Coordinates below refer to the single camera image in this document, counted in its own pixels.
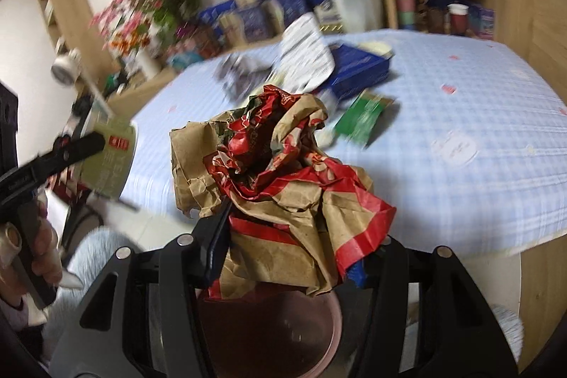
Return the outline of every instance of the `black handle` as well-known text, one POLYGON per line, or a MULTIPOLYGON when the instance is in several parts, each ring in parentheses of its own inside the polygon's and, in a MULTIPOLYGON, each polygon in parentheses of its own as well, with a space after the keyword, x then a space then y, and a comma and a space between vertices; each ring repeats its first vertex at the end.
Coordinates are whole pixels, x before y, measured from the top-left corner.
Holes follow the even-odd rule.
POLYGON ((22 249, 12 262, 13 268, 38 309, 44 309, 55 301, 56 290, 42 276, 37 276, 32 271, 32 245, 41 226, 38 204, 31 200, 20 205, 11 221, 22 236, 22 249))

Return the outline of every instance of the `white desk lamp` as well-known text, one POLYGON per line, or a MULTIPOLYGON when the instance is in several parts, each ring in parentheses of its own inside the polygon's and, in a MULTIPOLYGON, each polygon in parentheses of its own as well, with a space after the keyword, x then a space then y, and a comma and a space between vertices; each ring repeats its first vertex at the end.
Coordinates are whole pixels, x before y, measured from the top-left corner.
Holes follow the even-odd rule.
POLYGON ((64 48, 63 38, 57 41, 57 47, 55 53, 57 56, 51 66, 51 73, 53 77, 61 84, 65 86, 71 86, 77 80, 82 80, 87 87, 89 87, 90 92, 93 94, 95 100, 100 105, 100 107, 107 113, 108 117, 114 117, 114 112, 110 109, 106 103, 104 97, 98 90, 93 80, 90 78, 89 73, 83 68, 80 62, 80 52, 78 49, 72 49, 68 53, 61 53, 64 48))

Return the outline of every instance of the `fuzzy fabric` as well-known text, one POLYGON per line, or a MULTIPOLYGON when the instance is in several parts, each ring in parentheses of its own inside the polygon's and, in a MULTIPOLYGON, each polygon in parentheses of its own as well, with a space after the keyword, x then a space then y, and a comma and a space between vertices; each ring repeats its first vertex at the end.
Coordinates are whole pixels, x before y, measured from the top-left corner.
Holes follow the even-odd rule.
POLYGON ((120 247, 130 247, 136 253, 141 250, 126 236, 108 228, 97 228, 81 241, 67 269, 84 283, 83 290, 60 288, 57 297, 47 311, 47 323, 43 329, 43 358, 49 361, 66 326, 67 319, 84 294, 89 290, 102 268, 120 247))

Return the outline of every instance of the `sleeve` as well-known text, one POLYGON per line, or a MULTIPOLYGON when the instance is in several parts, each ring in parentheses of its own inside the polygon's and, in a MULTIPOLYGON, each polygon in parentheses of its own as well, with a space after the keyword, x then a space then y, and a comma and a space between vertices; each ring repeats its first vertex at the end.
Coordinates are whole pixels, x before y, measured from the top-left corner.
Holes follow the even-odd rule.
POLYGON ((13 331, 20 332, 28 326, 28 305, 24 297, 22 297, 22 302, 17 308, 10 306, 0 298, 0 309, 13 331))

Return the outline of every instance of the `white lid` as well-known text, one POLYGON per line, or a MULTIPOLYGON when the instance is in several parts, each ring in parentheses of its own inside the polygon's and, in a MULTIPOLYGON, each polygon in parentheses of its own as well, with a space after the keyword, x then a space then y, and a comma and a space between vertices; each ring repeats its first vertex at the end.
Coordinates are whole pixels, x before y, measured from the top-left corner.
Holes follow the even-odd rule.
POLYGON ((468 13, 468 5, 464 4, 449 4, 449 12, 453 15, 466 15, 468 13))

